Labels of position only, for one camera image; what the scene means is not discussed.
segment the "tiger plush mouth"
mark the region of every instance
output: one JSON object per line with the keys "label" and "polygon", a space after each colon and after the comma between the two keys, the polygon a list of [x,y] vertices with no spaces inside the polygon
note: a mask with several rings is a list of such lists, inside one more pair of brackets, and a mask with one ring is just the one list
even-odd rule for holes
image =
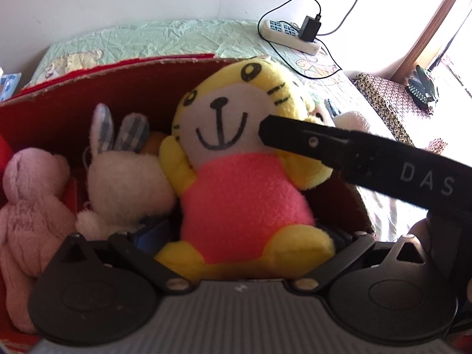
{"label": "tiger plush mouth", "polygon": [[228,103],[228,98],[218,97],[217,99],[214,99],[209,105],[209,107],[211,109],[214,109],[216,112],[216,132],[218,135],[217,145],[211,145],[208,142],[206,142],[203,136],[201,135],[200,129],[199,128],[195,129],[198,140],[203,145],[203,147],[208,150],[226,150],[229,147],[232,147],[241,138],[242,133],[244,132],[244,128],[247,122],[247,115],[248,115],[246,112],[242,113],[241,123],[239,124],[239,128],[236,134],[234,135],[234,137],[228,142],[225,142],[225,132],[223,130],[223,107],[227,103]]}

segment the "checkered bunny ear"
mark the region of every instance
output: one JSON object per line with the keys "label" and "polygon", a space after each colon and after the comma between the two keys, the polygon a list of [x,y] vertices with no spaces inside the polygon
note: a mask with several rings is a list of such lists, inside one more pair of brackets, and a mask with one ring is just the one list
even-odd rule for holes
{"label": "checkered bunny ear", "polygon": [[98,104],[94,111],[90,127],[90,149],[95,157],[107,150],[113,149],[113,120],[108,106]]}
{"label": "checkered bunny ear", "polygon": [[122,121],[114,150],[139,153],[149,138],[149,123],[140,113],[128,114]]}

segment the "wooden window frame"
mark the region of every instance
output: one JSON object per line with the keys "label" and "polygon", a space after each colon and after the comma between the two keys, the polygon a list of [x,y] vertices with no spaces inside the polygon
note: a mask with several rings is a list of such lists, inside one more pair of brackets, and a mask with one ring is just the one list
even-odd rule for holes
{"label": "wooden window frame", "polygon": [[410,53],[408,53],[405,60],[403,60],[393,76],[390,78],[391,81],[397,82],[398,84],[405,84],[405,81],[408,79],[410,73],[416,66],[416,60],[424,51],[426,46],[428,46],[429,42],[447,17],[455,2],[456,0],[443,0],[441,6],[422,33],[421,37],[418,39],[418,41],[416,41],[416,44],[411,49]]}

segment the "bed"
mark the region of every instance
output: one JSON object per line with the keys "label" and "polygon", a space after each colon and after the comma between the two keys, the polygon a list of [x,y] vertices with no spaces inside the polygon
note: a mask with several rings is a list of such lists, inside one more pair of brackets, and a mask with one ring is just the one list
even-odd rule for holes
{"label": "bed", "polygon": [[[283,46],[277,49],[304,76],[323,77],[337,69],[324,51],[315,57]],[[221,58],[269,55],[284,63],[271,46],[259,38],[256,22],[143,22],[99,30],[51,45],[27,87],[72,71],[126,59],[202,53],[213,53]],[[369,120],[372,133],[394,139],[375,110],[342,72],[322,80],[302,77],[301,80],[315,102],[329,98],[341,112],[358,110]],[[424,209],[405,202],[364,188],[357,190],[379,240],[396,240],[426,215]]]}

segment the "ribbed gray surface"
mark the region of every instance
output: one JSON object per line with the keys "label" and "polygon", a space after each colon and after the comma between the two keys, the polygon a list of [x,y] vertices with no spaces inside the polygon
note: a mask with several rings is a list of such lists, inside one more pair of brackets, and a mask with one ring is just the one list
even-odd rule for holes
{"label": "ribbed gray surface", "polygon": [[168,297],[147,325],[112,344],[70,348],[41,341],[31,354],[446,354],[437,340],[413,348],[362,341],[341,329],[314,297],[297,296],[279,281],[204,282]]}

